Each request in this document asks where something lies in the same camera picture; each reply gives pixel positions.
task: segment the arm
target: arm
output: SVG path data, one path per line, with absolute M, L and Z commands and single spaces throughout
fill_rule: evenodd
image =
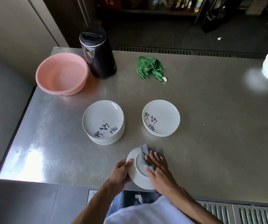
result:
M 132 163 L 133 159 L 127 163 L 126 159 L 118 162 L 108 180 L 71 224 L 102 224 L 114 197 L 123 190 L 126 183 L 131 181 L 127 173 Z
M 155 167 L 154 173 L 145 167 L 152 184 L 163 196 L 166 196 L 181 212 L 188 216 L 196 224 L 221 224 L 214 215 L 198 204 L 183 188 L 179 187 L 168 170 L 167 163 L 157 153 L 150 151 L 145 155 L 148 163 Z

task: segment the white shirt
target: white shirt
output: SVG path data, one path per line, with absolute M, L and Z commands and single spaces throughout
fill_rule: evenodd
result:
M 166 197 L 154 203 L 122 208 L 107 217 L 104 224 L 194 224 Z

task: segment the person's right hand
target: person's right hand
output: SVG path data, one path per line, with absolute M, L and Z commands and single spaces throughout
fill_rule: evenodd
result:
M 165 197 L 169 197 L 171 193 L 180 192 L 181 188 L 176 183 L 163 157 L 159 157 L 156 152 L 149 152 L 149 156 L 145 155 L 146 161 L 154 166 L 154 173 L 145 166 L 145 170 L 149 175 L 151 183 L 155 189 Z

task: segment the pink plastic basin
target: pink plastic basin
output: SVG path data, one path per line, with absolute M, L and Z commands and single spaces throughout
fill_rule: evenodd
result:
M 55 95 L 73 95 L 83 89 L 89 68 L 79 55 L 58 53 L 44 60 L 35 75 L 37 85 Z

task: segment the green cloth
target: green cloth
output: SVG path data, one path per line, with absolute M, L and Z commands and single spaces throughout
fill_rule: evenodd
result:
M 136 66 L 136 71 L 145 80 L 149 79 L 149 73 L 153 73 L 157 79 L 164 81 L 163 66 L 156 58 L 140 56 Z

